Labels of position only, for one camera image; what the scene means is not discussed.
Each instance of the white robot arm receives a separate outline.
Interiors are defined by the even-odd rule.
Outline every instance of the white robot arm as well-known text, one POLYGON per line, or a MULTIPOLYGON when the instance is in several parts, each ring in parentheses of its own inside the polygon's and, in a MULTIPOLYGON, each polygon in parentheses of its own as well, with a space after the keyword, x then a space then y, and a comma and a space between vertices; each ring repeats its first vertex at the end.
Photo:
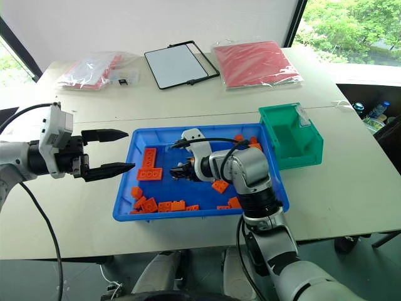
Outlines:
POLYGON ((241 226, 251 260, 258 273, 270 274, 280 301, 362 300, 320 267, 299 258, 282 205, 274 197, 262 151, 255 147, 237 150, 249 143, 245 140, 231 150, 212 152, 208 141, 191 142, 198 138, 204 136, 190 129, 172 146, 185 147, 194 157, 173 167, 171 175, 193 181, 223 179, 234 185, 244 210, 241 226))
POLYGON ((83 147, 90 141, 114 141, 127 137, 119 130, 83 130, 81 136, 71 136, 72 114, 60 110, 59 103, 49 106, 41 127, 40 140, 30 142, 0 141, 0 210, 10 190, 20 182, 50 174, 53 178, 65 173, 96 181, 129 171, 135 164, 111 163, 89 168, 89 157, 83 147))

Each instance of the red plastic bag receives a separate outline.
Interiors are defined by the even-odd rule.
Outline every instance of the red plastic bag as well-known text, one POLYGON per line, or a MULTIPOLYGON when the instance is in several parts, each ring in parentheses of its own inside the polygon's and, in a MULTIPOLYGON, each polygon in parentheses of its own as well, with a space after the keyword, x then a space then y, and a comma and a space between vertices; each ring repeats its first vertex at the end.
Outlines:
POLYGON ((227 89, 303 81, 274 41, 230 42, 214 47, 214 53, 227 89))

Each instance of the tree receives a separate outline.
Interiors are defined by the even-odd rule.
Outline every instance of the tree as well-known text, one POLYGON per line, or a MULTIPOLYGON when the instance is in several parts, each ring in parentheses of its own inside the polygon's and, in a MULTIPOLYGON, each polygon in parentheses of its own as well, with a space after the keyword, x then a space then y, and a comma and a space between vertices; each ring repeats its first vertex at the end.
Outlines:
POLYGON ((401 48, 401 0, 309 0, 296 41, 334 58, 374 63, 368 54, 374 43, 401 48))

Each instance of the orange toy brick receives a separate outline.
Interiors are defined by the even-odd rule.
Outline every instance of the orange toy brick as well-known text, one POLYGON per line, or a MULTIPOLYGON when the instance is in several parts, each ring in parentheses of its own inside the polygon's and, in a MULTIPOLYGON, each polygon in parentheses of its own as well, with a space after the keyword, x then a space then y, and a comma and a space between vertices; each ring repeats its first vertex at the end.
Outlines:
POLYGON ((244 140, 244 136, 242 134, 235 135, 234 140, 242 141, 244 140))
POLYGON ((142 159, 142 167, 155 167, 156 149, 145 149, 142 159))
POLYGON ((142 167, 138 169, 137 180, 138 181, 156 181, 162 179, 162 168, 147 168, 142 167))
POLYGON ((140 189, 139 187, 133 187, 131 188, 131 195, 134 199, 140 199, 142 197, 142 189, 140 189))
POLYGON ((142 196, 138 201, 136 201, 133 204, 133 208, 134 209, 139 209, 145 201, 146 201, 146 198, 144 196, 142 196))
POLYGON ((159 212, 170 212, 171 211, 171 202, 160 202, 158 206, 159 212))
POLYGON ((228 200, 228 206, 230 206, 230 208, 241 209, 241 205, 239 204, 238 198, 236 196, 228 200))
POLYGON ((171 211, 185 211, 185 201, 175 201, 171 203, 171 211))
POLYGON ((261 147, 261 145, 260 145, 259 143, 250 144, 249 147, 257 147, 258 149, 260 149, 261 151, 263 151, 263 150, 262 150, 262 147, 261 147))
POLYGON ((229 184, 223 180, 216 180, 213 182, 212 187, 219 193, 223 193, 227 189, 228 185, 229 184))
POLYGON ((252 136, 251 138, 249 138, 249 143, 250 144, 257 144, 258 140, 255 136, 252 136))
POLYGON ((146 201, 143 202, 141 207, 142 207, 142 210, 144 211, 144 213, 156 212, 157 204, 156 204, 155 198, 147 199, 146 201))
POLYGON ((141 214, 142 211, 138 211, 138 210, 132 210, 130 211, 130 214, 141 214))
POLYGON ((192 206, 187 206, 185 207, 186 211, 195 211, 195 210, 199 210, 199 205, 192 205, 192 206))

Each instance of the plastic bottle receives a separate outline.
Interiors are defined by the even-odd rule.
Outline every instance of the plastic bottle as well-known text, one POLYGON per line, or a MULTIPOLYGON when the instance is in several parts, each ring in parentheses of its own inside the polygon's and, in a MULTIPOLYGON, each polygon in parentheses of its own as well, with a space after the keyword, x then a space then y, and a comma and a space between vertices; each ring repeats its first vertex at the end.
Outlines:
POLYGON ((390 105, 390 102, 382 102, 382 103, 378 104, 372 111, 370 111, 370 113, 368 114, 368 117, 370 117, 370 118, 379 117, 381 114, 384 113, 384 111, 386 111, 386 109, 388 108, 389 105, 390 105))

